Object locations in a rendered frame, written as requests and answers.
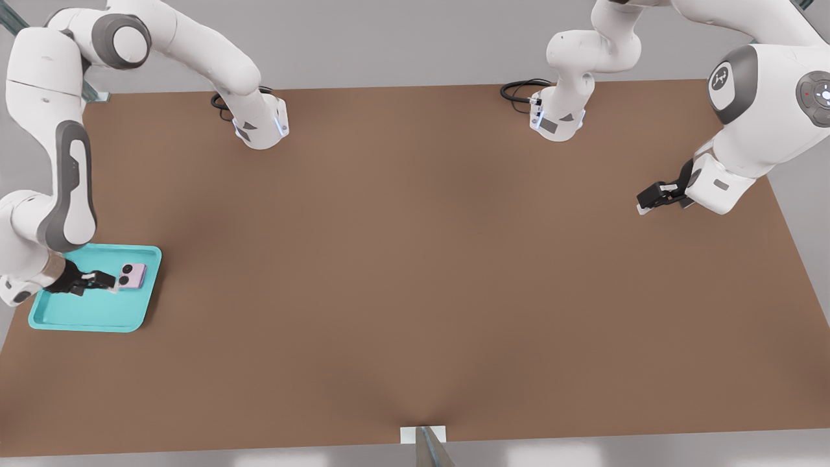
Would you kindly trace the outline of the pale blue-green tray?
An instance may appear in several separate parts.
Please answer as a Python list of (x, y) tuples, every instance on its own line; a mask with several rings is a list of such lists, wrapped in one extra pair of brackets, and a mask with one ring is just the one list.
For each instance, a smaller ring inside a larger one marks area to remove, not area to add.
[(141, 287), (117, 292), (88, 290), (83, 296), (39, 292), (33, 299), (29, 326), (39, 330), (133, 332), (145, 319), (162, 261), (158, 247), (89, 243), (65, 255), (83, 271), (121, 275), (127, 263), (145, 264)]

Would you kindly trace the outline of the pale lilac phone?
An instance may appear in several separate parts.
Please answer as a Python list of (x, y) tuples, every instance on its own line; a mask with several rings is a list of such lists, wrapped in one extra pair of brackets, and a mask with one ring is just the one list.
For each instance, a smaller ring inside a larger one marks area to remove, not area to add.
[(119, 289), (141, 289), (148, 267), (144, 263), (125, 263), (117, 280)]

